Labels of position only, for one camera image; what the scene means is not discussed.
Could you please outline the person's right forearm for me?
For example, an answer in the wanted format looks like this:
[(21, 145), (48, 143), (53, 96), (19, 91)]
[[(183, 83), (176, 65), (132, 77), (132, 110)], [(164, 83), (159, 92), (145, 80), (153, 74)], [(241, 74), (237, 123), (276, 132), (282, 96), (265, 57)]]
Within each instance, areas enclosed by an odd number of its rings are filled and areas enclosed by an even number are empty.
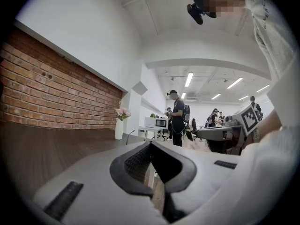
[(253, 135), (249, 135), (245, 141), (243, 149), (253, 143), (259, 143), (267, 134), (277, 131), (282, 127), (281, 120), (278, 113), (273, 109), (270, 114), (263, 119), (257, 127), (259, 137), (254, 138)]

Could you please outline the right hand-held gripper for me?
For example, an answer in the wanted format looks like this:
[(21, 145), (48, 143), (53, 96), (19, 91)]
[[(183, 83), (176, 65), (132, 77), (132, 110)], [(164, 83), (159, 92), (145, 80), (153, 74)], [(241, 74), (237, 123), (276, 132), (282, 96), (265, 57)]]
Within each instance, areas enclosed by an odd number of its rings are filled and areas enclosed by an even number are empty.
[(197, 131), (197, 137), (207, 140), (211, 152), (240, 155), (249, 135), (258, 138), (259, 120), (251, 105), (225, 118), (220, 127), (207, 127)]

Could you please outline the black backpack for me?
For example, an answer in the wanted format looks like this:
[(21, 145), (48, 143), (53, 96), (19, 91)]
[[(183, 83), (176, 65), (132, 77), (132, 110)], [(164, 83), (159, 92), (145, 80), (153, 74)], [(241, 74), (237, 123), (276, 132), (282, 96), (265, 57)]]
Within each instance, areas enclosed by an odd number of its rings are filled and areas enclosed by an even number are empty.
[(190, 120), (190, 106), (189, 105), (184, 105), (182, 117), (183, 117), (183, 120), (185, 123), (189, 123), (189, 120)]

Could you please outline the white ribbed vase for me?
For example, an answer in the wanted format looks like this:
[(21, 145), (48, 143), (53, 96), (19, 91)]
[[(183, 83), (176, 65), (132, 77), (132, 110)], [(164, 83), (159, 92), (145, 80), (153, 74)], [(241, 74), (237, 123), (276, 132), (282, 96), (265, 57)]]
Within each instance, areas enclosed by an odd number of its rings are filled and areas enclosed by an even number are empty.
[(115, 127), (115, 139), (116, 140), (121, 140), (122, 139), (122, 137), (123, 137), (123, 128), (124, 128), (123, 121), (120, 120), (120, 119), (117, 119), (116, 127)]

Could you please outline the white microwave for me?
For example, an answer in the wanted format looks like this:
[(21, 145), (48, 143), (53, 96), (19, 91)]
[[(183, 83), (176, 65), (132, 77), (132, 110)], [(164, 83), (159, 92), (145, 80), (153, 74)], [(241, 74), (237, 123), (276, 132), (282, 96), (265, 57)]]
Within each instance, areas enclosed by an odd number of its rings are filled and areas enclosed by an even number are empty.
[(154, 117), (145, 117), (144, 126), (153, 129), (167, 129), (168, 128), (168, 119), (165, 118), (154, 118)]

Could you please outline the white side table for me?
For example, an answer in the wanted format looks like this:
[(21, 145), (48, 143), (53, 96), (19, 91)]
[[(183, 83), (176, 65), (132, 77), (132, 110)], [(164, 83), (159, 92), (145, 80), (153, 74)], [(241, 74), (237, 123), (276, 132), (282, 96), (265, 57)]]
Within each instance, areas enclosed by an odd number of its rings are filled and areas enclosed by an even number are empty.
[(152, 140), (160, 140), (163, 141), (163, 129), (161, 127), (159, 128), (152, 128), (152, 127), (145, 127), (145, 126), (139, 126), (138, 127), (139, 132), (144, 132), (144, 137)]

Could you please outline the group of ceiling strip lights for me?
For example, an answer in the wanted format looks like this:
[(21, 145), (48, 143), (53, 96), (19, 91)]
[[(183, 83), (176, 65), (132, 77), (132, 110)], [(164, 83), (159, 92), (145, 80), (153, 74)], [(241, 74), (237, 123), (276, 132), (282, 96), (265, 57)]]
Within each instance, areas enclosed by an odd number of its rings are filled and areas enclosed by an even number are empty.
[(269, 80), (252, 74), (238, 76), (234, 72), (212, 72), (200, 76), (199, 73), (189, 73), (179, 94), (188, 102), (241, 103), (269, 88)]

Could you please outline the pink flower bouquet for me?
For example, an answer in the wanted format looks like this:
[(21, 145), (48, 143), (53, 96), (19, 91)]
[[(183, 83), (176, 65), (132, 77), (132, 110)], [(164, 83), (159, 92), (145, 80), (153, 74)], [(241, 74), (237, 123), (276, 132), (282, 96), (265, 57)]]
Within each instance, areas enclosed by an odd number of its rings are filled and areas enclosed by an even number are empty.
[(124, 119), (128, 118), (131, 116), (131, 112), (126, 109), (126, 108), (119, 108), (116, 110), (116, 113), (117, 113), (117, 116), (118, 116), (118, 119), (120, 121), (123, 121)]

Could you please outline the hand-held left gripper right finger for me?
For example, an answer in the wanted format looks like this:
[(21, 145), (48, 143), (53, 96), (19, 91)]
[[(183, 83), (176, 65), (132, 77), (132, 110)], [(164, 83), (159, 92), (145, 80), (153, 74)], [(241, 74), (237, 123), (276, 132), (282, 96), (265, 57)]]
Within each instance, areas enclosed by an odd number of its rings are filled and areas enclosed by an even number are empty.
[(192, 150), (163, 142), (161, 144), (189, 158), (196, 166), (195, 177), (188, 187), (173, 194), (174, 208), (180, 215), (174, 217), (173, 222), (181, 220), (206, 203), (229, 178), (240, 159), (236, 155)]

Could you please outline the person's white shirt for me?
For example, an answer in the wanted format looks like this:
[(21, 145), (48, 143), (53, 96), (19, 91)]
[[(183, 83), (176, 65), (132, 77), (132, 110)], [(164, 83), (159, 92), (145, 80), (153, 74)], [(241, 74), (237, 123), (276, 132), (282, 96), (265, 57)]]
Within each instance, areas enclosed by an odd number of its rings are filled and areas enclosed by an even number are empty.
[(272, 80), (267, 96), (283, 126), (300, 126), (300, 47), (272, 0), (245, 0)]

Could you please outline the grey square wall panel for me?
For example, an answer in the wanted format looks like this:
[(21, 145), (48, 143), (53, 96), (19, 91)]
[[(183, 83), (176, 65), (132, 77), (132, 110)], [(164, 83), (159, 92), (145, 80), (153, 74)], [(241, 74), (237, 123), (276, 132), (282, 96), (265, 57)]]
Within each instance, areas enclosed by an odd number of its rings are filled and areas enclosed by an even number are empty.
[(132, 87), (132, 90), (142, 96), (145, 92), (148, 91), (147, 87), (139, 81), (136, 85)]

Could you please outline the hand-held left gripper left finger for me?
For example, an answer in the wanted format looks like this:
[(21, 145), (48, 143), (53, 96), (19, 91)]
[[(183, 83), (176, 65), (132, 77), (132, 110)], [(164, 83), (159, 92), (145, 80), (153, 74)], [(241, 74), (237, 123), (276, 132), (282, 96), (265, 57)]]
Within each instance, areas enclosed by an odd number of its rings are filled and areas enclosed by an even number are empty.
[(71, 181), (83, 184), (74, 203), (62, 219), (64, 225), (165, 225), (148, 196), (130, 195), (115, 184), (110, 175), (112, 161), (142, 145), (123, 145), (84, 157), (45, 183), (33, 202), (45, 208)]

